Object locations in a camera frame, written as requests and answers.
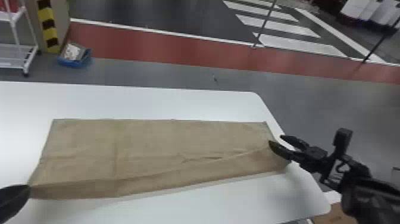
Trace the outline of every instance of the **yellow and black striped pole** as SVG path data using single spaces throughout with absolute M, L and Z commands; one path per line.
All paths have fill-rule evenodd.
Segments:
M 37 0 L 39 21 L 42 23 L 43 40 L 45 41 L 47 52 L 58 53 L 60 43 L 55 27 L 54 13 L 51 8 L 51 0 Z

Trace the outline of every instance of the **floor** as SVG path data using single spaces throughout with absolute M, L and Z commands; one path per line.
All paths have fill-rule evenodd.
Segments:
M 30 78 L 0 69 L 0 80 L 255 92 L 287 134 L 330 152 L 336 129 L 352 129 L 348 153 L 390 181 L 400 67 L 348 59 L 368 50 L 300 9 L 276 7 L 257 42 L 269 2 L 171 1 L 74 1 L 68 38 L 91 48 L 92 61 L 71 69 L 43 54 Z
M 320 11 L 318 14 L 316 14 L 316 16 L 368 49 L 372 49 L 373 46 L 375 46 L 375 44 L 378 43 L 380 38 L 383 36 L 382 32 L 370 30 L 365 27 L 344 26 L 340 23 L 337 23 L 334 16 L 324 13 L 323 11 Z M 385 41 L 377 48 L 376 54 L 388 63 L 399 64 L 399 48 L 400 33 L 397 32 L 393 36 L 385 39 Z
M 257 40 L 254 35 L 260 32 L 271 4 L 262 0 L 102 0 L 95 5 L 74 1 L 70 12 L 73 21 L 81 24 L 140 27 L 344 58 L 362 59 L 368 54 L 368 49 L 339 36 L 337 30 L 326 29 L 329 25 L 308 11 L 282 5 L 274 7 Z M 384 62 L 376 55 L 371 60 Z

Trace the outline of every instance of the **white crosswalk stripe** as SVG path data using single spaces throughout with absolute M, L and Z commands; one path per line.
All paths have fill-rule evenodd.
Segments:
M 249 12 L 249 13 L 256 13 L 256 14 L 260 14 L 260 15 L 267 15 L 269 12 L 269 10 L 265 10 L 263 8 L 252 7 L 249 5 L 238 4 L 235 2 L 224 1 L 224 3 L 233 10 L 239 10 L 239 11 L 244 11 L 244 12 Z M 295 17 L 293 17 L 287 13 L 280 13 L 280 12 L 273 11 L 271 13 L 271 16 L 275 17 L 275 18 L 281 18 L 284 20 L 291 20 L 291 21 L 298 22 L 298 20 Z
M 238 0 L 237 2 L 230 2 L 230 1 L 224 1 L 224 3 L 231 9 L 233 10 L 238 10 L 238 11 L 243 11 L 251 14 L 259 14 L 259 15 L 267 15 L 269 10 L 265 8 L 258 8 L 258 7 L 253 7 L 250 5 L 245 5 L 247 2 L 253 3 L 253 4 L 258 4 L 258 5 L 264 5 L 264 6 L 271 6 L 270 2 L 265 2 L 261 0 Z M 250 17 L 246 15 L 236 15 L 238 19 L 247 26 L 253 26 L 253 27 L 261 27 L 264 23 L 264 20 L 261 18 L 255 18 L 255 17 Z M 290 14 L 287 13 L 281 13 L 277 11 L 273 11 L 271 13 L 271 17 L 274 18 L 280 18 L 284 20 L 290 20 L 290 21 L 295 21 L 300 24 L 300 22 L 293 17 Z M 264 30 L 278 30 L 281 32 L 285 32 L 289 35 L 290 38 L 282 37 L 282 36 L 275 36 L 275 35 L 266 35 L 266 34 L 261 34 L 259 41 L 264 45 L 272 48 L 280 48 L 280 49 L 288 49 L 288 50 L 293 50 L 293 51 L 301 51 L 301 52 L 308 52 L 308 53 L 313 53 L 313 54 L 322 54 L 322 55 L 330 55 L 330 56 L 336 56 L 336 57 L 347 57 L 344 53 L 342 53 L 339 49 L 335 48 L 332 45 L 324 44 L 324 43 L 315 43 L 315 42 L 310 42 L 310 41 L 304 41 L 304 40 L 299 40 L 299 39 L 294 39 L 292 38 L 294 35 L 290 34 L 296 34 L 296 35 L 302 35 L 304 36 L 305 39 L 307 40 L 313 40 L 312 38 L 308 38 L 307 36 L 313 37 L 313 38 L 321 38 L 320 35 L 316 34 L 314 31 L 307 27 L 303 26 L 296 26 L 288 24 L 285 22 L 276 22 L 273 20 L 269 20 L 265 24 Z
M 237 0 L 237 1 L 239 1 L 239 2 L 249 2 L 249 3 L 254 3 L 254 4 L 257 4 L 257 5 L 263 5 L 263 6 L 268 6 L 268 7 L 272 6 L 271 2 L 266 2 L 266 1 L 262 1 L 262 0 Z M 281 8 L 279 6 L 277 6 L 277 5 L 275 5 L 274 8 L 276 8 L 278 10 L 281 10 Z
M 264 35 L 260 36 L 260 42 L 265 46 L 273 48 L 289 49 L 294 51 L 309 52 L 315 54 L 324 54 L 331 56 L 346 57 L 340 50 L 331 45 L 322 43 L 313 43 L 308 41 L 300 41 L 296 39 L 281 38 L 278 36 Z
M 242 23 L 244 23 L 245 25 L 249 25 L 249 26 L 261 27 L 264 22 L 264 20 L 259 19 L 259 18 L 248 17 L 245 15 L 236 15 L 236 16 L 242 21 Z M 309 28 L 285 24 L 285 23 L 278 23 L 275 21 L 268 21 L 265 24 L 265 28 L 271 29 L 271 30 L 284 31 L 284 32 L 288 32 L 288 33 L 296 33 L 296 34 L 300 34 L 300 35 L 313 36 L 315 38 L 321 38 L 318 34 L 314 33 Z

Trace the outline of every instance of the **cardboard box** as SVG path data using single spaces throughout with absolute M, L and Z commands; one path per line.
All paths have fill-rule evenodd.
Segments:
M 7 12 L 7 9 L 5 7 L 5 1 L 6 0 L 0 0 L 0 11 Z M 16 13 L 18 11 L 19 6 L 20 6 L 18 0 L 8 0 L 8 3 L 10 4 L 10 11 L 12 13 Z
M 313 218 L 315 224 L 357 224 L 357 221 L 353 217 L 347 216 L 342 211 L 340 203 L 332 204 L 331 206 L 330 213 Z

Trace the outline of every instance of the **white floor marking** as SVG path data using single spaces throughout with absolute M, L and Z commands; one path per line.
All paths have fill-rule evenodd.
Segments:
M 357 42 L 353 41 L 352 39 L 348 38 L 346 35 L 344 35 L 343 33 L 339 32 L 338 30 L 336 30 L 332 26 L 329 26 L 327 23 L 325 23 L 324 21 L 320 20 L 316 16 L 312 15 L 308 11 L 302 10 L 302 9 L 299 9 L 299 8 L 297 8 L 296 10 L 299 13 L 303 14 L 304 16 L 306 16 L 307 18 L 309 18 L 310 20 L 312 20 L 315 23 L 317 23 L 318 25 L 320 25 L 321 27 L 323 27 L 324 29 L 326 29 L 327 31 L 329 31 L 331 34 L 335 35 L 337 38 L 339 38 L 343 42 L 347 43 L 349 46 L 354 48 L 354 50 L 358 51 L 360 54 L 366 56 L 370 52 L 367 48 L 361 46 L 359 43 L 357 43 Z M 382 58 L 378 57 L 376 54 L 371 55 L 370 58 L 371 58 L 371 61 L 374 61 L 374 62 L 378 62 L 378 63 L 384 63 L 385 62 Z
M 265 10 L 263 8 L 242 5 L 242 4 L 238 4 L 235 2 L 224 1 L 224 3 L 233 10 L 245 11 L 245 12 L 249 12 L 249 13 L 256 13 L 256 14 L 260 14 L 260 15 L 267 15 L 268 11 L 269 11 L 269 10 Z M 293 17 L 292 15 L 287 14 L 287 13 L 280 13 L 280 12 L 273 11 L 271 13 L 271 16 L 275 17 L 275 18 L 281 18 L 284 20 L 291 20 L 291 21 L 298 22 L 298 20 L 295 17 Z
M 337 57 L 347 57 L 340 50 L 331 45 L 326 45 L 322 43 L 313 43 L 308 41 L 299 41 L 296 39 L 281 38 L 278 36 L 270 36 L 262 34 L 260 36 L 260 42 L 265 46 L 270 46 L 273 48 L 283 48 L 293 51 L 302 51 L 315 54 L 324 54 Z
M 71 22 L 104 26 L 104 27 L 112 27 L 112 28 L 118 28 L 118 29 L 126 29 L 126 30 L 136 30 L 136 31 L 143 31 L 143 32 L 148 32 L 148 33 L 159 33 L 159 34 L 163 34 L 163 35 L 180 36 L 183 38 L 194 38 L 194 39 L 201 39 L 201 40 L 205 40 L 205 41 L 233 43 L 233 44 L 246 45 L 246 46 L 253 45 L 253 43 L 243 42 L 243 41 L 231 41 L 231 40 L 220 39 L 220 38 L 209 38 L 208 36 L 198 36 L 198 35 L 176 33 L 176 32 L 164 31 L 164 30 L 149 29 L 149 28 L 143 28 L 143 27 L 137 27 L 137 26 L 126 26 L 126 25 L 120 25 L 120 24 L 114 24 L 114 23 L 104 23 L 104 22 L 98 22 L 98 21 L 92 21 L 92 20 L 84 20 L 81 18 L 71 18 Z
M 239 2 L 250 2 L 250 3 L 257 4 L 257 5 L 263 5 L 263 6 L 268 6 L 268 7 L 272 6 L 271 2 L 265 2 L 265 1 L 261 1 L 261 0 L 238 0 L 238 1 Z M 281 8 L 279 6 L 277 6 L 277 5 L 275 5 L 274 8 L 276 8 L 278 10 L 281 10 Z
M 244 23 L 245 25 L 249 25 L 249 26 L 261 27 L 264 22 L 264 20 L 259 19 L 259 18 L 248 17 L 245 15 L 236 15 L 236 16 L 242 21 L 242 23 Z M 288 32 L 288 33 L 296 33 L 296 34 L 300 34 L 300 35 L 313 36 L 315 38 L 321 38 L 318 34 L 314 33 L 309 28 L 285 24 L 285 23 L 278 23 L 275 21 L 268 21 L 265 24 L 265 28 L 271 29 L 271 30 L 284 31 L 284 32 Z

